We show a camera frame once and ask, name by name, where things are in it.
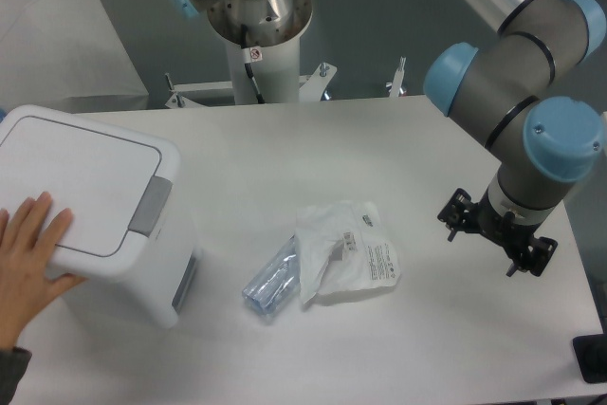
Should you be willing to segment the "bare human hand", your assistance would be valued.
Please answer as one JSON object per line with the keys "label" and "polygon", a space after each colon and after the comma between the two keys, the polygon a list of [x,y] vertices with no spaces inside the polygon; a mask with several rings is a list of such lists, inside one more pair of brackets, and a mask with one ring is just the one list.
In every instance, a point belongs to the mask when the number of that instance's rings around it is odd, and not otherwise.
{"label": "bare human hand", "polygon": [[69,228],[70,209],[44,223],[52,204],[50,193],[29,197],[15,214],[1,211],[1,348],[13,349],[25,327],[50,303],[84,277],[65,273],[46,277],[46,266]]}

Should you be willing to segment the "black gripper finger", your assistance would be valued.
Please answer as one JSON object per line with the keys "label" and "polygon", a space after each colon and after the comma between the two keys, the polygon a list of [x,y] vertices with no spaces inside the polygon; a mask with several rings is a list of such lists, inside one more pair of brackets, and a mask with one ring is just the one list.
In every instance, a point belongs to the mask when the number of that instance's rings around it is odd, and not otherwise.
{"label": "black gripper finger", "polygon": [[558,242],[555,239],[543,236],[536,238],[533,234],[506,241],[503,249],[511,260],[506,276],[512,277],[520,271],[540,277],[557,247]]}
{"label": "black gripper finger", "polygon": [[458,232],[480,233],[478,213],[479,205],[465,190],[457,188],[437,219],[449,230],[448,239],[453,240]]}

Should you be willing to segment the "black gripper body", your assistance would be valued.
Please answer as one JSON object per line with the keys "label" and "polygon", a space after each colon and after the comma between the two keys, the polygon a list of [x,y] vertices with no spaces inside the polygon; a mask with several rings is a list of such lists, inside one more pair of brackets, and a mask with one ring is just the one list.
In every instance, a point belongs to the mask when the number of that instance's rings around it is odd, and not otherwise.
{"label": "black gripper body", "polygon": [[488,186],[479,202],[481,233],[502,247],[549,247],[550,239],[535,232],[550,209],[529,209],[510,199],[500,186]]}

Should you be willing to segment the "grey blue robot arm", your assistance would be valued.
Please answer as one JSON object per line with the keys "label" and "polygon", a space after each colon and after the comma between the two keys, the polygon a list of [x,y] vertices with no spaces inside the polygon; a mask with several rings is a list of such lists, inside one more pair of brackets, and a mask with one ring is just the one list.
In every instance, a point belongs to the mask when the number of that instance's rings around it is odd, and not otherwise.
{"label": "grey blue robot arm", "polygon": [[[171,0],[187,17],[205,13],[230,57],[241,104],[299,101],[299,39],[310,0]],[[438,217],[451,233],[477,233],[502,247],[512,271],[540,276],[557,242],[536,231],[593,169],[605,142],[588,104],[540,93],[603,41],[595,0],[466,0],[499,35],[481,51],[460,43],[428,70],[429,100],[501,163],[483,197],[457,190]]]}

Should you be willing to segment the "dark grey sleeve forearm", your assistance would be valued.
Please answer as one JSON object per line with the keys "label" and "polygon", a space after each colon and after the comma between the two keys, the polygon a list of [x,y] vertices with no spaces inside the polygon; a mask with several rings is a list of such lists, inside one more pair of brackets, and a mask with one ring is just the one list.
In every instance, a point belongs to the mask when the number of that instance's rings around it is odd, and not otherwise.
{"label": "dark grey sleeve forearm", "polygon": [[32,354],[29,350],[13,347],[1,350],[1,404],[8,405],[13,400],[19,382],[25,375]]}

